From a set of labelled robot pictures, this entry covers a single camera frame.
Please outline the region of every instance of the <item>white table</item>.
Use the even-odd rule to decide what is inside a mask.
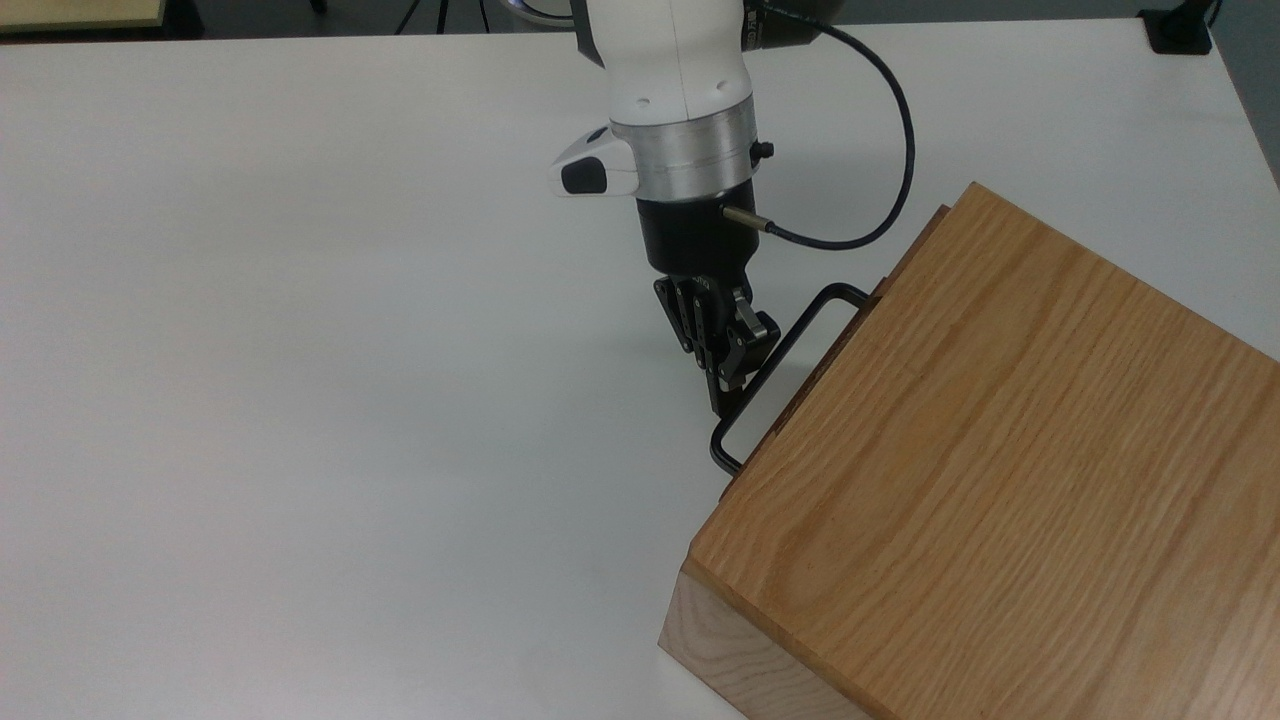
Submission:
[[[1280,356],[1280,193],[1216,55],[858,33],[916,190],[867,250],[764,241],[783,327],[977,179]],[[750,68],[762,211],[878,222],[874,70]],[[701,377],[632,204],[543,186],[605,105],[558,35],[0,47],[0,716],[736,717],[654,644],[726,482]]]

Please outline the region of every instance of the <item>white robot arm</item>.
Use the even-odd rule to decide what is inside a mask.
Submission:
[[[773,0],[823,20],[842,0]],[[759,228],[751,176],[772,147],[756,140],[742,51],[797,45],[815,31],[772,26],[744,0],[573,0],[579,49],[609,77],[609,124],[552,165],[563,196],[634,195],[654,283],[681,347],[707,373],[712,407],[731,413],[780,337],[751,309],[746,263]]]

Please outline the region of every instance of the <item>wire handle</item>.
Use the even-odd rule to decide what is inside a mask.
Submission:
[[[818,313],[820,313],[822,309],[832,300],[844,300],[861,311],[867,305],[868,297],[869,296],[865,292],[849,283],[832,283],[822,288],[813,301],[809,302],[809,306],[805,307],[804,313],[800,314],[800,318],[796,319],[796,324],[792,325],[786,337],[778,342],[778,346],[773,350],[769,357],[763,365],[760,365],[760,370],[755,373],[751,382],[746,384],[746,388],[742,391],[742,401],[737,404],[737,407],[735,407],[732,413],[724,415],[716,425],[716,429],[712,430],[712,460],[714,460],[722,470],[730,475],[736,475],[739,470],[742,469],[742,462],[724,450],[724,436],[728,434],[728,430],[742,415],[742,411],[746,410],[746,406],[751,404],[751,398],[755,397],[755,393],[760,392],[760,388],[764,387],[765,382],[768,382],[773,370],[782,364],[787,352],[791,351],[791,347],[795,346],[796,341],[800,340],[800,336],[804,334],[805,329],[813,323],[814,318],[818,316]]]

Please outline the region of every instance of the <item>cable connector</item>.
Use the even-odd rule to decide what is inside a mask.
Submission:
[[[724,215],[726,220],[732,220],[740,225],[746,225],[760,232],[772,232],[769,227],[773,224],[773,220],[762,218],[749,210],[733,208],[732,205],[721,205],[721,214]]]

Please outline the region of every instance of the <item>wood grain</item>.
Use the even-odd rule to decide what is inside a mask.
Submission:
[[[164,0],[4,0],[0,32],[151,27],[164,19]]]
[[[870,720],[684,573],[658,646],[753,720]]]
[[[879,719],[1280,717],[1280,365],[973,186],[686,573]]]
[[[796,407],[799,407],[800,404],[804,402],[804,398],[809,396],[809,391],[812,391],[822,375],[827,373],[827,369],[831,368],[831,364],[835,363],[836,357],[838,357],[845,350],[845,345],[854,337],[854,333],[858,332],[858,328],[863,324],[863,322],[870,316],[870,313],[876,307],[876,304],[879,302],[879,299],[884,296],[884,292],[888,291],[890,287],[892,287],[893,281],[897,279],[899,272],[901,272],[901,268],[905,266],[905,264],[915,255],[916,249],[923,246],[929,236],[933,234],[933,231],[937,229],[937,227],[942,223],[942,218],[946,218],[948,211],[951,211],[951,208],[943,205],[933,213],[933,217],[929,218],[929,222],[924,225],[924,231],[916,236],[915,242],[913,242],[911,247],[908,249],[906,254],[899,261],[899,265],[893,269],[893,272],[887,277],[881,278],[881,282],[877,283],[876,288],[868,293],[867,302],[858,311],[858,314],[854,315],[849,325],[840,333],[836,341],[831,343],[831,347],[827,348],[827,352],[823,354],[822,359],[818,360],[813,372],[809,373],[809,377],[805,378],[804,383],[801,383],[796,389],[795,396],[791,397],[786,407],[782,409],[782,413],[778,414],[778,419],[774,420],[769,430],[764,433],[762,442],[756,443],[755,448],[751,450],[751,455],[748,456],[748,464],[756,452],[762,452],[768,446],[764,441],[776,437],[778,429],[791,419],[791,414],[795,413]],[[724,493],[728,493],[728,488],[733,487],[737,478],[739,475],[735,475],[730,479],[728,484],[724,486]]]

